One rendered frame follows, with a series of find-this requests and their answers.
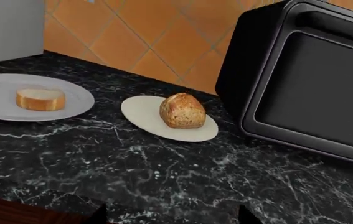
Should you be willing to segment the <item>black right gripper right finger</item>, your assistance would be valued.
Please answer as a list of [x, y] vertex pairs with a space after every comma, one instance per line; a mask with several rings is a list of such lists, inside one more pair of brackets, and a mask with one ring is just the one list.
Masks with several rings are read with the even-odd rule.
[[261, 221], [243, 205], [239, 206], [238, 222], [239, 224], [261, 224]]

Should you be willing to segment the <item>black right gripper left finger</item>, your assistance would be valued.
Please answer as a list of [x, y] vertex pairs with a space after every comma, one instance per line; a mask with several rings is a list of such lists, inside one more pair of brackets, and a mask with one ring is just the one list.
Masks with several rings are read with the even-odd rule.
[[107, 224], [106, 209], [106, 204], [101, 205], [96, 212], [83, 221], [83, 224]]

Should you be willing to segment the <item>dark wood cabinet front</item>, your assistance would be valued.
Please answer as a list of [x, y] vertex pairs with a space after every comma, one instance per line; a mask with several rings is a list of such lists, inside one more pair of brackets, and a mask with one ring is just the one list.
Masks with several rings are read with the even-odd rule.
[[0, 224], [81, 224], [79, 214], [56, 212], [0, 199]]

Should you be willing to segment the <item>small cream round plate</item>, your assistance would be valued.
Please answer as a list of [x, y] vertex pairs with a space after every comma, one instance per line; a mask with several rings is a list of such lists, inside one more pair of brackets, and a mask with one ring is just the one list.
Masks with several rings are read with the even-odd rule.
[[138, 128], [162, 138], [185, 142], [209, 141], [218, 134], [217, 123], [206, 116], [201, 128], [176, 129], [165, 124], [159, 115], [160, 104], [165, 100], [160, 96], [132, 96], [121, 104], [125, 118]]

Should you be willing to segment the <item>large grey round plate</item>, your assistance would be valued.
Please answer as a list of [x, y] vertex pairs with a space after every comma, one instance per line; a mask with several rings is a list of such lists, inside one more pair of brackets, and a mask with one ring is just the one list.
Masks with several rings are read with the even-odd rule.
[[[32, 111], [16, 105], [16, 91], [25, 88], [44, 88], [63, 91], [65, 108], [59, 111]], [[93, 95], [74, 83], [57, 78], [30, 74], [0, 74], [0, 120], [55, 121], [80, 115], [95, 104]]]

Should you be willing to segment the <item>brown seeded bread loaf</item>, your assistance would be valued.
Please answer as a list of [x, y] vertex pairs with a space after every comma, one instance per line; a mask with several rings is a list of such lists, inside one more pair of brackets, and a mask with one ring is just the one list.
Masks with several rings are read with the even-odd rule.
[[206, 120], [202, 104], [187, 93], [176, 93], [163, 100], [159, 115], [167, 126], [177, 129], [200, 128]]

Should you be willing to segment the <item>white bread slice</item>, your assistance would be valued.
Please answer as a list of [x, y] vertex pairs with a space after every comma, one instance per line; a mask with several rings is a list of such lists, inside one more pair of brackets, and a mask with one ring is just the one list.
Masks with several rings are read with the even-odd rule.
[[58, 111], [65, 108], [66, 96], [60, 90], [20, 89], [16, 91], [16, 105], [25, 110]]

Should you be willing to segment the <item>black toaster oven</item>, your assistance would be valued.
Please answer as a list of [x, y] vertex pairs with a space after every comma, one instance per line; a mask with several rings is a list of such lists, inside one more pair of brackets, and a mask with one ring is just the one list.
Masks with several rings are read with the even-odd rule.
[[287, 0], [244, 12], [215, 90], [247, 136], [353, 162], [353, 11]]

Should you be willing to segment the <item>grey refrigerator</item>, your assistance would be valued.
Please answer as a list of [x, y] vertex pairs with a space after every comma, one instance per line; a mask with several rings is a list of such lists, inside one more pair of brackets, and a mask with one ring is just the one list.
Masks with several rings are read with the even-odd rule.
[[44, 0], [0, 0], [0, 61], [44, 51]]

